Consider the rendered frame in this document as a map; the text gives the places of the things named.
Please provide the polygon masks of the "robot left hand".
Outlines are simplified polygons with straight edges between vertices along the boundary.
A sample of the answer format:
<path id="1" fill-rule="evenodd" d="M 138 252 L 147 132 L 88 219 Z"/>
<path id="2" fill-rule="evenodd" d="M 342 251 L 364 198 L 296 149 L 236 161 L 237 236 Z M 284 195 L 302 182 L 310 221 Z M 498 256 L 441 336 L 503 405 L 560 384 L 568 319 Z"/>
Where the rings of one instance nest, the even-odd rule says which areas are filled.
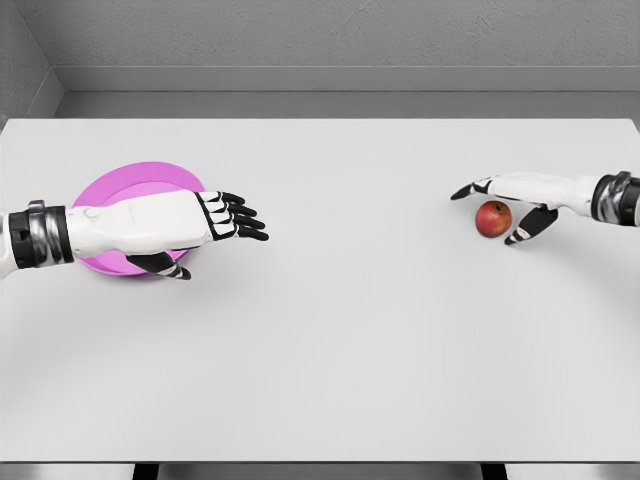
<path id="1" fill-rule="evenodd" d="M 157 276 L 189 280 L 191 273 L 170 253 L 230 238 L 266 241 L 257 212 L 228 192 L 174 192 L 141 196 L 106 207 L 101 214 L 109 246 Z"/>

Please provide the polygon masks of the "red apple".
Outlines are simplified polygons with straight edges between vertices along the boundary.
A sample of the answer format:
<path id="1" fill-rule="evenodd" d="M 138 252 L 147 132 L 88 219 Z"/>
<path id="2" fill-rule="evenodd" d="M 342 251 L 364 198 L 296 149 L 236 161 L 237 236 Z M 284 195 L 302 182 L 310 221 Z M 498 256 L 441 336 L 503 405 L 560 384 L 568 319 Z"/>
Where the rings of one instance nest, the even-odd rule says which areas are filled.
<path id="1" fill-rule="evenodd" d="M 487 201 L 476 212 L 475 226 L 484 237 L 496 238 L 506 233 L 512 226 L 510 207 L 501 201 Z"/>

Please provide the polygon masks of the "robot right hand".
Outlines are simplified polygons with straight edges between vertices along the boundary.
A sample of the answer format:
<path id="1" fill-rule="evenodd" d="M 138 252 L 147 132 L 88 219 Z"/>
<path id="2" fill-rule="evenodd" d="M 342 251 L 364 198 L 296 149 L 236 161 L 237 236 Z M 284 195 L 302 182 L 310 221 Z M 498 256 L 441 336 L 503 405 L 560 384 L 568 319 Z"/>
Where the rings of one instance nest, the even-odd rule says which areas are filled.
<path id="1" fill-rule="evenodd" d="M 516 172 L 473 181 L 452 194 L 450 199 L 484 194 L 533 204 L 534 208 L 504 240 L 505 245 L 514 245 L 536 237 L 558 219 L 559 209 L 567 206 L 564 186 L 559 177 Z"/>

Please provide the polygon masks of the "pink plate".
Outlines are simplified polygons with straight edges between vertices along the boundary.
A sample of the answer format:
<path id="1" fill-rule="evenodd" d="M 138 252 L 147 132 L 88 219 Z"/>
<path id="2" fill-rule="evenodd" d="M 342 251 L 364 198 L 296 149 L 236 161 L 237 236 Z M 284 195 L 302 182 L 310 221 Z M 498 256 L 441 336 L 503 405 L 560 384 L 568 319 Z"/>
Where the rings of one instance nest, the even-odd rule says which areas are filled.
<path id="1" fill-rule="evenodd" d="M 104 207 L 126 199 L 176 190 L 204 192 L 205 186 L 195 174 L 181 166 L 165 162 L 139 162 L 100 176 L 80 193 L 73 206 Z M 119 251 L 107 251 L 92 258 L 80 259 L 80 262 L 95 272 L 111 276 L 146 274 L 129 263 Z"/>

